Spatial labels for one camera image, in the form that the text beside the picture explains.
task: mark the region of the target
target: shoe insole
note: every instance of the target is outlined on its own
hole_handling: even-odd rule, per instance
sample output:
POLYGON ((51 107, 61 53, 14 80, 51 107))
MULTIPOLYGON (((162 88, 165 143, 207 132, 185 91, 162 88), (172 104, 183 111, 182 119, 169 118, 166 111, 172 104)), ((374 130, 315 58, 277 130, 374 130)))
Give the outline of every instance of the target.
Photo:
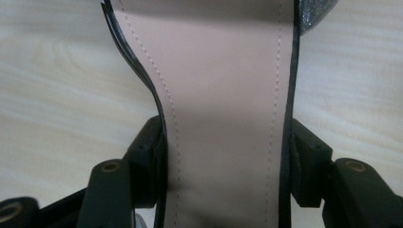
POLYGON ((278 227, 294 2, 111 4, 162 105, 164 227, 278 227))

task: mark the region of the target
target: brass grommet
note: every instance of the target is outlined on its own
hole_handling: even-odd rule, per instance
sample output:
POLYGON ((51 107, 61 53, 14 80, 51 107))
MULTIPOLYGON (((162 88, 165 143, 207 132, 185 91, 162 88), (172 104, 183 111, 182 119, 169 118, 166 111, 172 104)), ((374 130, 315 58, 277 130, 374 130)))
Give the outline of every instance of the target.
POLYGON ((365 165, 356 161, 346 161, 347 167, 353 169, 356 172, 363 173, 367 171, 367 168, 365 168, 365 165))
POLYGON ((113 162, 104 164, 104 166, 102 166, 101 170, 105 173, 109 173, 109 172, 118 170, 120 167, 121 166, 117 162, 113 161, 113 162))
POLYGON ((0 223, 18 216, 24 209, 21 202, 16 201, 0 208, 0 223))

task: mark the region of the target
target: light wood table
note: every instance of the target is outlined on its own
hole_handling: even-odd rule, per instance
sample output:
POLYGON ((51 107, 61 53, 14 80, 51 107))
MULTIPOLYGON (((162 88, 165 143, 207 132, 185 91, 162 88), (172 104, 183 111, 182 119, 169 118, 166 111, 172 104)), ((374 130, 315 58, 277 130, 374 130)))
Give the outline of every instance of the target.
MULTIPOLYGON (((97 163, 120 158, 157 110, 98 1, 0 3, 0 200, 46 206, 84 188, 97 163)), ((294 115, 334 158, 371 164, 399 195, 402 21, 400 0, 340 1, 301 39, 294 115)), ((323 227, 319 209, 293 210, 294 227, 323 227)))

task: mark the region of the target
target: stitching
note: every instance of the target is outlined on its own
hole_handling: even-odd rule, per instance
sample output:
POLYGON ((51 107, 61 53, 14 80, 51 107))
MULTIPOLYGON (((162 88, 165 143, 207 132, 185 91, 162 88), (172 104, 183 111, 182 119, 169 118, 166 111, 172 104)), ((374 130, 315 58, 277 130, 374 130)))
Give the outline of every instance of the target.
POLYGON ((181 168, 180 168, 180 164, 181 164, 181 153, 179 152, 179 127, 178 127, 178 120, 177 120, 177 116, 175 113, 175 106, 174 106, 174 102, 172 101, 171 98, 171 94, 169 92, 168 87, 166 86, 165 80, 163 78, 163 75, 161 74, 161 72, 158 70, 156 64, 154 63, 154 60, 151 58, 151 56, 148 54, 148 51, 145 49, 143 43, 140 41, 139 37, 136 35, 136 33, 134 32, 133 27, 131 27, 131 23, 128 20, 128 16, 125 12, 125 8, 124 5, 122 3, 122 0, 119 0, 120 4, 121 4, 121 8, 122 8, 122 12, 125 15, 125 20, 127 21, 127 24, 131 30, 131 33, 133 34, 134 38, 136 39, 137 43, 140 44, 140 48, 143 50, 143 52, 145 53, 145 55, 148 57, 148 60, 151 62, 152 66, 154 67, 155 71, 157 72, 157 74, 160 76, 161 82, 163 83, 163 87, 165 88, 166 91, 166 95, 168 96, 170 105, 171 105, 171 109, 172 109, 172 115, 173 115, 173 119, 174 119, 174 123, 175 123, 175 131, 176 131, 176 147, 177 147, 177 165, 178 165, 178 170, 177 170, 177 175, 178 175, 178 193, 177 193, 177 199, 176 199, 176 208, 175 208, 175 219, 174 219, 174 227, 177 227, 177 223, 178 223, 178 208, 179 208, 179 192, 181 189, 181 168))
POLYGON ((277 71, 276 71, 276 95, 275 104, 273 106, 273 120, 271 122, 271 133, 269 140, 269 156, 267 161, 267 177, 266 177, 266 210, 265 210, 265 224, 269 225, 268 214, 269 214, 269 179, 270 179, 270 161, 271 154, 273 151, 273 134, 275 129, 275 121, 277 115, 277 104, 278 104, 278 83, 279 83, 279 61, 280 61, 280 45, 281 45, 281 0, 278 1, 278 58, 277 58, 277 71))

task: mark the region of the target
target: gray fabric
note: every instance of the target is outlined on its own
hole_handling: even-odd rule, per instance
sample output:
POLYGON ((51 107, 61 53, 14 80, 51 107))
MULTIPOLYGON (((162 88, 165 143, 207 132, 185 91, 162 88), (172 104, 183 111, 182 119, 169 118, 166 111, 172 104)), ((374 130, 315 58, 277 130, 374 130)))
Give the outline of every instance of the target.
POLYGON ((317 26, 336 3, 337 0, 299 0, 301 35, 317 26))

